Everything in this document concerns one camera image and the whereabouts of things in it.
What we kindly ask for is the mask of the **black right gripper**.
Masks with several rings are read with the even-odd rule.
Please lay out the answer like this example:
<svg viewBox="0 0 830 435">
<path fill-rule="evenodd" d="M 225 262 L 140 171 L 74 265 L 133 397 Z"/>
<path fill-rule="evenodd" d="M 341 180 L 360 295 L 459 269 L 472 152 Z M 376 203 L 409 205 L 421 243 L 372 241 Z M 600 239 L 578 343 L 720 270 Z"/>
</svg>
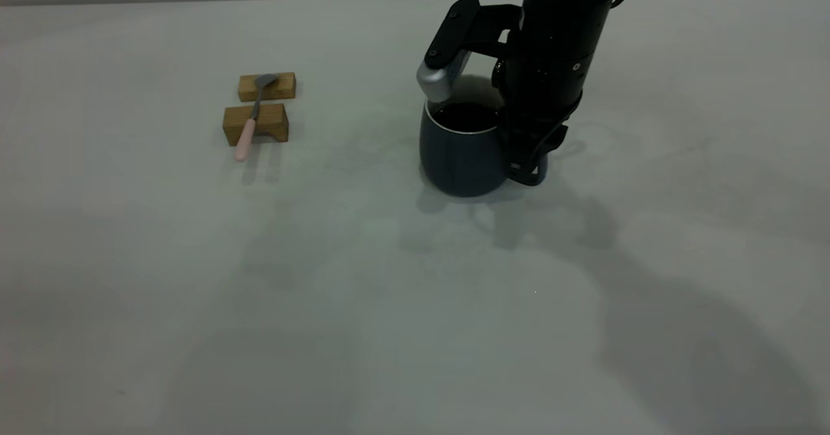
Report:
<svg viewBox="0 0 830 435">
<path fill-rule="evenodd" d="M 510 179 L 534 179 L 534 171 L 545 171 L 548 155 L 566 139 L 564 122 L 581 101 L 611 5 L 494 5 L 492 10 L 508 31 L 492 73 L 503 99 L 504 165 Z M 533 156 L 529 139 L 542 139 Z"/>
</svg>

